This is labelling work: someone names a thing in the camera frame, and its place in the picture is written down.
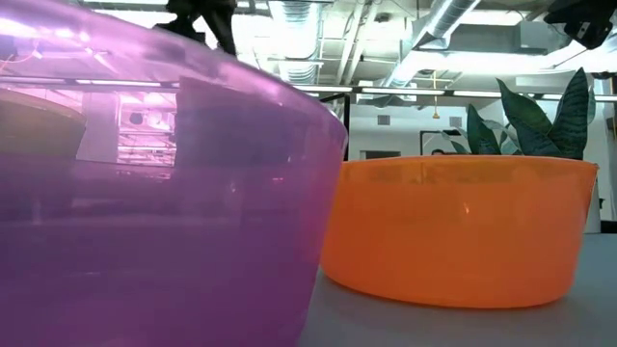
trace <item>plant leaf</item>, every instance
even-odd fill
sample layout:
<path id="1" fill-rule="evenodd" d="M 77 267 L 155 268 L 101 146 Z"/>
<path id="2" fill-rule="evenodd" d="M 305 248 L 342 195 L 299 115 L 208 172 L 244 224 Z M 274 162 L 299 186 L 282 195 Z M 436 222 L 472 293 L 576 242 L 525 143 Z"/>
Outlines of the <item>plant leaf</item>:
<path id="1" fill-rule="evenodd" d="M 501 154 L 495 133 L 486 126 L 473 105 L 467 110 L 467 133 L 471 153 Z"/>
<path id="2" fill-rule="evenodd" d="M 538 129 L 532 128 L 518 118 L 512 118 L 512 126 L 517 129 L 521 152 L 524 155 L 563 157 L 559 148 Z"/>
<path id="3" fill-rule="evenodd" d="M 503 104 L 505 117 L 507 117 L 513 125 L 515 124 L 512 119 L 516 118 L 527 124 L 527 126 L 543 134 L 548 134 L 552 124 L 540 106 L 534 101 L 531 101 L 528 97 L 510 91 L 500 79 L 497 79 L 497 82 L 501 90 L 501 103 Z"/>
<path id="4" fill-rule="evenodd" d="M 489 127 L 489 129 L 501 131 L 501 134 L 499 135 L 499 147 L 501 147 L 506 142 L 506 140 L 508 140 L 508 138 L 513 141 L 517 147 L 520 147 L 517 134 L 508 129 L 508 127 L 512 126 L 510 125 L 510 123 L 503 125 L 500 122 L 494 120 L 484 120 L 484 123 L 486 124 L 486 126 Z"/>
<path id="5" fill-rule="evenodd" d="M 566 158 L 582 160 L 587 146 L 588 107 L 587 76 L 580 68 L 561 97 L 555 122 L 549 132 L 550 140 Z"/>
<path id="6" fill-rule="evenodd" d="M 596 117 L 596 93 L 594 89 L 589 90 L 589 106 L 587 106 L 587 124 L 591 124 Z"/>
<path id="7" fill-rule="evenodd" d="M 454 147 L 454 150 L 456 150 L 456 152 L 458 154 L 469 154 L 469 151 L 463 145 L 461 145 L 458 142 L 452 140 L 450 135 L 442 132 L 442 137 L 443 137 L 444 140 L 447 140 L 447 141 L 449 141 L 452 144 L 452 146 Z"/>

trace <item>orange bowl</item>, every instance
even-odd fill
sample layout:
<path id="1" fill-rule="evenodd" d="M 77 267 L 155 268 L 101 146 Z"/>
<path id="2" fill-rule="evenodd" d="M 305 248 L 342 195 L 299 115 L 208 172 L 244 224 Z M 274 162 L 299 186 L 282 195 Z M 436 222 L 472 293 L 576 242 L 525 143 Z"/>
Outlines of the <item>orange bowl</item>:
<path id="1" fill-rule="evenodd" d="M 526 156 L 347 162 L 321 265 L 399 301 L 530 307 L 564 296 L 577 265 L 594 164 Z"/>

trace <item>table surface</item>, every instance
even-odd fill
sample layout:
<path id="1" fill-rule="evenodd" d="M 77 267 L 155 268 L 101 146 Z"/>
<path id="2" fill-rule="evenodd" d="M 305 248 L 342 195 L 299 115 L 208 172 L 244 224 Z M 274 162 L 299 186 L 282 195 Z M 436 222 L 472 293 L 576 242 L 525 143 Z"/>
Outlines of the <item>table surface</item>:
<path id="1" fill-rule="evenodd" d="M 570 294 L 542 307 L 509 310 L 382 300 L 319 273 L 299 347 L 614 347 L 615 264 L 617 235 L 586 235 Z"/>

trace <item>translucent bowl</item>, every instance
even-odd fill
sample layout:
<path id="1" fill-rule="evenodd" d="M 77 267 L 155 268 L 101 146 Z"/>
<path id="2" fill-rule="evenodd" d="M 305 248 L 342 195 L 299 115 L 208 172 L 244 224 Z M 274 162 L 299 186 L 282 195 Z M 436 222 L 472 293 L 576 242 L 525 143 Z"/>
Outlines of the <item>translucent bowl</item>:
<path id="1" fill-rule="evenodd" d="M 0 88 L 31 96 L 0 98 L 2 345 L 293 345 L 339 120 L 222 53 L 56 1 L 0 2 L 0 34 Z"/>
<path id="2" fill-rule="evenodd" d="M 321 266 L 389 299 L 531 307 L 573 284 L 596 165 L 439 155 L 343 165 Z"/>

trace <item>ceiling duct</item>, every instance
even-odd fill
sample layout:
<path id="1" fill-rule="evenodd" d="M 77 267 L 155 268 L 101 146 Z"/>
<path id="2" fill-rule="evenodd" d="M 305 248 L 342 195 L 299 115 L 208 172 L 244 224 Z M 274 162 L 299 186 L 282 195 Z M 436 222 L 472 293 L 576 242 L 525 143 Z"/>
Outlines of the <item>ceiling duct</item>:
<path id="1" fill-rule="evenodd" d="M 282 54 L 290 63 L 281 63 L 282 76 L 292 84 L 315 84 L 318 65 L 322 5 L 310 2 L 269 1 L 272 18 L 285 35 Z"/>
<path id="2" fill-rule="evenodd" d="M 406 87 L 417 72 L 414 49 L 427 44 L 446 49 L 449 36 L 461 23 L 463 15 L 472 11 L 480 0 L 435 0 L 428 15 L 413 23 L 412 50 L 382 83 L 382 87 Z"/>

